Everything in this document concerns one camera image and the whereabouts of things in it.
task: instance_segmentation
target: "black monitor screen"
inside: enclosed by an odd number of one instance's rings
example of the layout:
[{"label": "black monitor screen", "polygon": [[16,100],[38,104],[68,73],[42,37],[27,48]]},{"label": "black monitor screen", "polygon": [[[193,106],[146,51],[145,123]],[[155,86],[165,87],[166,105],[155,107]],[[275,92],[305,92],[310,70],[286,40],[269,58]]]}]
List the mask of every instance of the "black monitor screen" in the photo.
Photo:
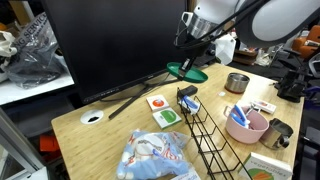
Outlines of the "black monitor screen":
[{"label": "black monitor screen", "polygon": [[43,0],[83,102],[165,72],[186,0]]}]

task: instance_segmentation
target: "pink cup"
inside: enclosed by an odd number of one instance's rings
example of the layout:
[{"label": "pink cup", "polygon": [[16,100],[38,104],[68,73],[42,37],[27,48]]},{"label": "pink cup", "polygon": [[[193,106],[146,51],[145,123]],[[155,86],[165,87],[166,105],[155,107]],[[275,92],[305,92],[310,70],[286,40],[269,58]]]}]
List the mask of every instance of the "pink cup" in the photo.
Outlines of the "pink cup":
[{"label": "pink cup", "polygon": [[[257,142],[263,133],[269,128],[269,122],[257,111],[251,111],[247,116],[250,120],[249,129],[241,126],[237,121],[235,121],[230,113],[227,115],[227,110],[231,109],[231,112],[235,113],[238,117],[238,113],[233,108],[226,106],[223,114],[227,117],[226,129],[227,132],[237,141],[246,144],[252,144]],[[244,113],[248,111],[249,107],[242,107]]]}]

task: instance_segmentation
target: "wooden tabletop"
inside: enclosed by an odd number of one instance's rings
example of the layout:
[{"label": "wooden tabletop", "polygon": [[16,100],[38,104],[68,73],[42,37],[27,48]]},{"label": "wooden tabletop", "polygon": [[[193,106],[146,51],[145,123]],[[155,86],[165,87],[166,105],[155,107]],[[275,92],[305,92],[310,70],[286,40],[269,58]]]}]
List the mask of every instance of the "wooden tabletop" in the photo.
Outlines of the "wooden tabletop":
[{"label": "wooden tabletop", "polygon": [[[276,95],[277,90],[272,86],[273,80],[234,68],[214,64],[203,71],[209,76],[209,79],[202,84],[193,84],[198,87],[196,95],[239,158],[244,161],[250,152],[256,152],[287,162],[293,168],[303,100],[300,103],[291,103],[281,99]],[[224,89],[227,76],[231,72],[239,72],[250,77],[250,83],[244,94],[233,94]],[[177,105],[176,93],[178,87],[185,88],[189,85],[190,83],[187,82],[178,82],[159,87],[136,100],[112,120],[109,120],[108,116],[125,101],[114,103],[95,102],[54,119],[52,121],[53,129],[70,178],[72,180],[115,179],[116,168],[131,132],[136,129],[149,132],[161,131],[158,124],[153,120],[146,97],[162,94],[170,106],[183,117],[180,107]],[[219,96],[220,92],[225,92],[225,95]],[[225,130],[226,117],[223,115],[223,110],[225,106],[232,106],[240,99],[248,101],[261,99],[276,105],[277,109],[273,115],[263,112],[262,115],[268,120],[276,117],[293,128],[294,134],[290,138],[289,147],[283,150],[271,150],[260,142],[247,145],[230,137]],[[95,124],[82,124],[80,117],[83,113],[92,109],[102,110],[105,114],[104,117]],[[180,122],[163,131],[191,134],[184,122]],[[202,179],[209,179],[193,139],[188,142],[183,151],[186,159],[193,164],[199,176]]]}]

